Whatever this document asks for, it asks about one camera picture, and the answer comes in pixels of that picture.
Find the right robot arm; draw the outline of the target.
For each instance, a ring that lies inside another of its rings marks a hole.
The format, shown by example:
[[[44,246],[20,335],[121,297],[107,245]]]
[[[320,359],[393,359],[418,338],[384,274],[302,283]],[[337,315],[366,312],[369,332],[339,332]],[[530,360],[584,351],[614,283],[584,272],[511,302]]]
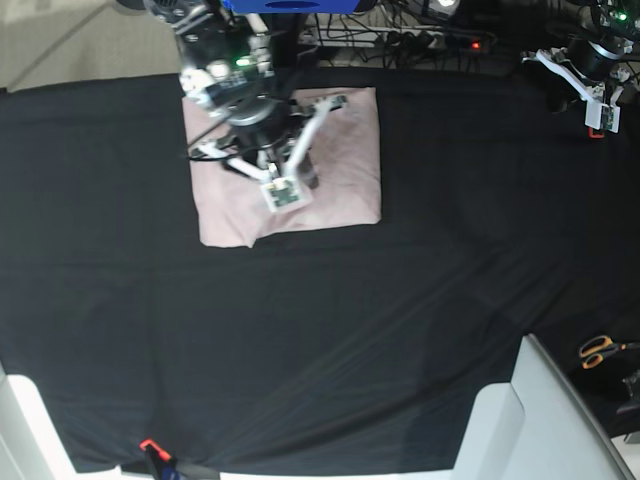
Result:
[[[218,1],[147,1],[145,9],[169,26],[182,63],[187,99],[225,128],[207,128],[191,140],[195,162],[217,162],[260,183],[294,177],[314,189],[319,180],[308,153],[294,153],[313,106],[299,104],[292,82],[279,79],[272,34],[258,14],[236,15]]]

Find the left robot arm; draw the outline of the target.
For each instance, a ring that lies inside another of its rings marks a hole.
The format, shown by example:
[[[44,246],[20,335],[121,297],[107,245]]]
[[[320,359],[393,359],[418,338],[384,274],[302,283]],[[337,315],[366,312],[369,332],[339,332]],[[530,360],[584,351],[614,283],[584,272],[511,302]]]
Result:
[[[547,29],[569,45],[539,51],[538,59],[561,76],[577,96],[611,113],[631,79],[623,57],[639,42],[637,1],[552,1]]]

